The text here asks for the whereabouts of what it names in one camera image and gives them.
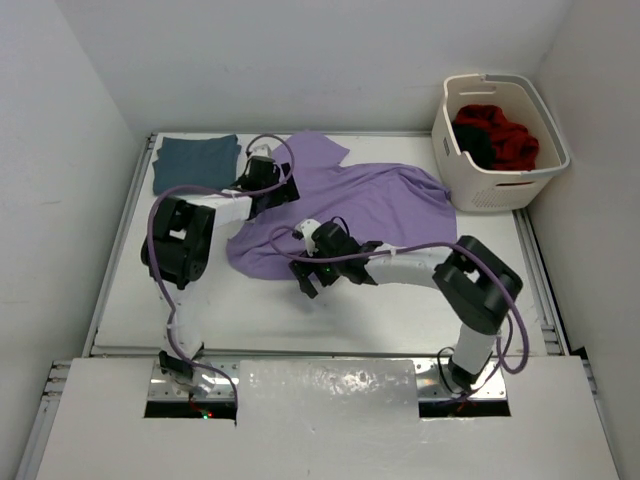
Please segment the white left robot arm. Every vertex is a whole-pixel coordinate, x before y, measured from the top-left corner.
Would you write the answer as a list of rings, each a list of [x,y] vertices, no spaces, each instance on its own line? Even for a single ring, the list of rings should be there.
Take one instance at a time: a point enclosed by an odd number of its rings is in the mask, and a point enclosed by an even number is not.
[[[169,307],[165,346],[159,353],[164,372],[192,380],[204,367],[196,362],[203,348],[198,328],[193,320],[179,318],[177,298],[205,273],[215,229],[298,200],[294,165],[252,154],[242,175],[227,189],[180,185],[154,201],[141,261]]]

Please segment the blue t shirt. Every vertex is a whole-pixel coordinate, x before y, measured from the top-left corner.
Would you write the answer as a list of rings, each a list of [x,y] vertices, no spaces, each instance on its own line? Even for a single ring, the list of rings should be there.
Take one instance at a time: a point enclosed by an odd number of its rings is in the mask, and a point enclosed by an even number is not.
[[[237,178],[241,146],[236,135],[189,140],[165,137],[153,163],[153,193],[180,185],[222,190]]]

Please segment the lavender garment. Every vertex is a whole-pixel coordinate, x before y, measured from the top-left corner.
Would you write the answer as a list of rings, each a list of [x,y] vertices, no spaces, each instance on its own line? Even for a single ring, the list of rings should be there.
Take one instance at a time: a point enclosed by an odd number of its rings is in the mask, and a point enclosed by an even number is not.
[[[399,163],[344,165],[349,151],[316,132],[297,133],[277,147],[278,162],[293,160],[299,199],[268,209],[242,226],[226,245],[229,264],[261,280],[290,280],[285,257],[269,234],[305,219],[321,223],[343,218],[358,242],[395,246],[456,241],[457,222],[450,192],[421,168]]]

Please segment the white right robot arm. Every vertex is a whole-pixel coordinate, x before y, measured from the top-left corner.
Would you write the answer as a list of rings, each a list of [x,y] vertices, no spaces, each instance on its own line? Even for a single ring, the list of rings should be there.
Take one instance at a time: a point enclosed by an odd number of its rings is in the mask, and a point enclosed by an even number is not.
[[[421,248],[394,247],[382,241],[359,242],[336,221],[307,219],[291,236],[304,250],[289,268],[300,290],[318,295],[321,286],[346,278],[355,285],[402,284],[439,291],[461,321],[458,342],[443,380],[467,393],[489,362],[511,305],[520,294],[521,277],[477,238],[461,236],[454,244]]]

